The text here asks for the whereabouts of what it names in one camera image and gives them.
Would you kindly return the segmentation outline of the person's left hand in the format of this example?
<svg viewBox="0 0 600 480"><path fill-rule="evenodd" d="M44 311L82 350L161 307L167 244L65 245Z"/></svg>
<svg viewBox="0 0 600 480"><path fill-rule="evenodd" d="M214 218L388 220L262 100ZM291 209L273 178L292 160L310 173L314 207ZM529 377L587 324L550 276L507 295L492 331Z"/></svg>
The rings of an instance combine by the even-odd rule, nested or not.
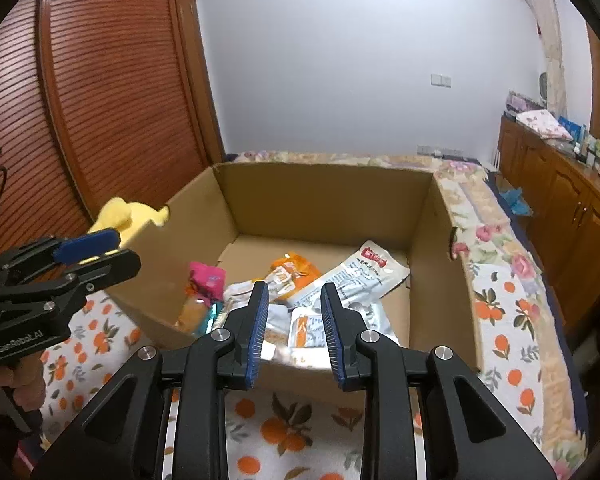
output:
<svg viewBox="0 0 600 480"><path fill-rule="evenodd" d="M25 412L38 410L45 400L41 352L24 356L14 368L0 366L0 388L14 390L15 404Z"/></svg>

